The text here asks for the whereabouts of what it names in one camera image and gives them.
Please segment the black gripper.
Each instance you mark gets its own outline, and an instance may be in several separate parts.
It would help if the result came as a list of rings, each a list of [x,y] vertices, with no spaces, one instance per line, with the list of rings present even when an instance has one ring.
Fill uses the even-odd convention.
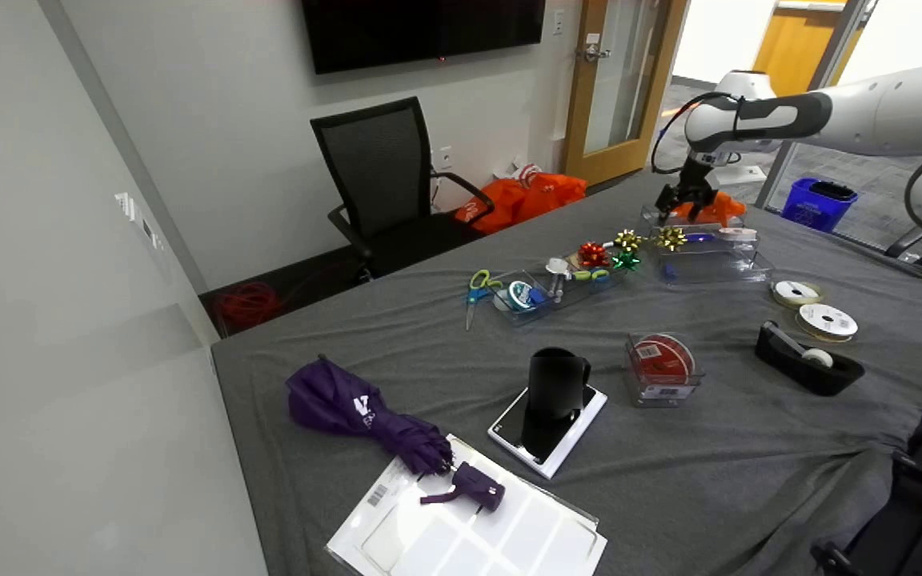
[[[690,158],[682,163],[682,170],[679,170],[676,192],[679,192],[682,202],[699,204],[699,212],[692,212],[695,223],[709,223],[710,222],[714,185],[709,184],[709,177],[710,177],[710,163],[700,163],[695,158]],[[679,202],[661,202],[658,204],[658,222],[666,223],[676,209],[679,209]]]

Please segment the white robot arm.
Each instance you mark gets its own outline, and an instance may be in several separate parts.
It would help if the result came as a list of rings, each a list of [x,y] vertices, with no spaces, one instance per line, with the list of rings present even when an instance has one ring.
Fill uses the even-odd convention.
[[[685,104],[690,158],[658,194],[661,217],[699,217],[718,194],[710,170],[740,140],[806,140],[863,158],[919,158],[902,188],[922,227],[922,66],[777,97],[762,71],[730,71],[710,92]]]

